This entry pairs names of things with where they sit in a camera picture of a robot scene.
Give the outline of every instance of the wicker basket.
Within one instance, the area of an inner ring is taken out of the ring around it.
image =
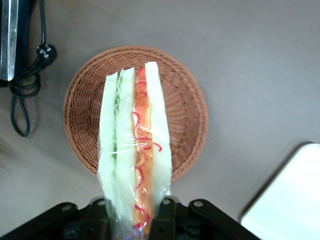
[[[205,144],[208,110],[192,74],[157,49],[123,46],[104,51],[89,60],[73,77],[64,102],[64,129],[72,150],[82,164],[97,174],[99,117],[106,75],[122,68],[137,70],[156,61],[163,89],[170,147],[172,181],[195,163]]]

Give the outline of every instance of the brown woven basket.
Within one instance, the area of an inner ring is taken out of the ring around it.
[[[64,101],[64,129],[82,164],[97,174],[99,117],[106,75],[122,68],[139,70],[146,62],[159,67],[172,151],[172,181],[195,163],[208,131],[208,110],[192,74],[164,52],[144,46],[123,46],[89,60],[73,77]]]

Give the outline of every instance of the wrapped sandwich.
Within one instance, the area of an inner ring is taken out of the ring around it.
[[[148,235],[170,192],[170,138],[157,63],[135,72],[106,76],[101,104],[98,178],[114,239]]]

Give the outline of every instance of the table surface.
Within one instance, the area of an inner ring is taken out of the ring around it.
[[[160,49],[197,79],[209,111],[206,145],[171,191],[183,204],[207,199],[239,221],[297,147],[320,143],[319,11],[318,0],[45,1],[58,58],[26,101],[28,138],[11,127],[11,94],[0,88],[0,235],[56,204],[83,208],[102,195],[68,144],[64,97],[85,62],[125,45]],[[40,40],[36,6],[30,61]]]

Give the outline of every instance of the bread slice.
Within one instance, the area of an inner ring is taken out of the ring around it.
[[[155,61],[145,64],[145,76],[153,141],[152,209],[155,211],[170,194],[172,156],[164,93]]]

